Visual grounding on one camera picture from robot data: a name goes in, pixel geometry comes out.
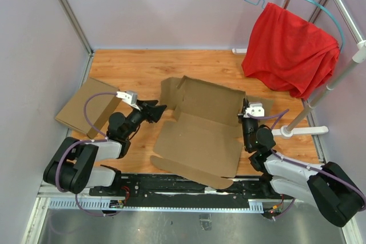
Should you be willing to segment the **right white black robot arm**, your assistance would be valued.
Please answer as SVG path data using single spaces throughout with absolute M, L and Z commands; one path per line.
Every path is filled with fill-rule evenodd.
M 288 158 L 274 149 L 272 128 L 259 124 L 265 119 L 260 102 L 243 99 L 238 121 L 242 125 L 244 149 L 252 167 L 263 174 L 260 194 L 299 199 L 318 209 L 331 224 L 344 227 L 365 210 L 365 194 L 336 163 L 315 165 Z

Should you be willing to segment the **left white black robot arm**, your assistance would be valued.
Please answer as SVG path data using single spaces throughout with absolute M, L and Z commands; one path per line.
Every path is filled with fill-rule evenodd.
M 43 181 L 60 192 L 79 194 L 87 187 L 101 186 L 111 196 L 122 190 L 122 181 L 116 178 L 118 171 L 111 167 L 95 167 L 104 159 L 123 158 L 131 145 L 131 139 L 143 122 L 157 123 L 167 105 L 157 100 L 137 101 L 129 115 L 115 112 L 108 120 L 104 139 L 80 140 L 67 137 L 63 140 L 43 172 Z

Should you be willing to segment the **folded brown cardboard box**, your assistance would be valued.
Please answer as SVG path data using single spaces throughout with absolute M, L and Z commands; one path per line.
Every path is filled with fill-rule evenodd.
M 95 138 L 121 100 L 115 96 L 119 89 L 94 78 L 88 78 L 55 120 L 68 128 Z

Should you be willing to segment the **red cloth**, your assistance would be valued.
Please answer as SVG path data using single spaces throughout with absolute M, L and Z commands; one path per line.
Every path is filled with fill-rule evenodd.
M 246 77 L 271 90 L 308 99 L 333 76 L 339 55 L 333 36 L 268 3 L 254 24 L 241 67 Z

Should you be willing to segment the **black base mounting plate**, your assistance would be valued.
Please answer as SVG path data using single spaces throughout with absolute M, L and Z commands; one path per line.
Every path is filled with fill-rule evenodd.
M 279 201 L 281 195 L 259 176 L 237 176 L 226 189 L 190 181 L 173 174 L 120 174 L 110 187 L 97 186 L 91 196 L 123 197 L 128 206 L 234 207 L 255 201 Z

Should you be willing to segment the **teal clothes hanger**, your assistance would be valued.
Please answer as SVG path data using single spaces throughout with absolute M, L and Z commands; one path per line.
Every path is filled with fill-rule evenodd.
M 261 6 L 262 9 L 265 9 L 266 4 L 267 4 L 266 0 L 258 0 L 257 2 L 252 2 L 251 0 L 244 0 L 244 1 L 251 5 L 254 5 L 254 6 Z M 344 48 L 344 44 L 345 44 L 345 35 L 344 35 L 344 32 L 340 25 L 340 22 L 335 18 L 335 16 L 327 8 L 325 8 L 323 5 L 319 4 L 315 0 L 303 0 L 303 1 L 306 1 L 306 2 L 311 3 L 312 5 L 316 6 L 321 11 L 326 13 L 326 15 L 332 20 L 332 22 L 335 24 L 335 26 L 340 34 L 341 44 L 340 44 L 339 48 L 340 48 L 340 51 L 342 51 Z

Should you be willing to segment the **white clothes rack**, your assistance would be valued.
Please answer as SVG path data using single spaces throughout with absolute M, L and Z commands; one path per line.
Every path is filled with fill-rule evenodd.
M 298 124 L 325 98 L 329 92 L 358 64 L 365 61 L 365 38 L 356 26 L 343 0 L 334 0 L 352 33 L 357 52 L 347 67 L 331 78 L 344 43 L 338 43 L 314 24 L 285 8 L 258 0 L 263 12 L 254 24 L 244 59 L 244 73 L 256 77 L 272 90 L 288 90 L 296 98 L 308 99 L 321 85 L 324 90 L 315 96 L 304 110 L 288 125 L 273 130 L 275 136 L 321 135 L 326 126 L 298 127 Z

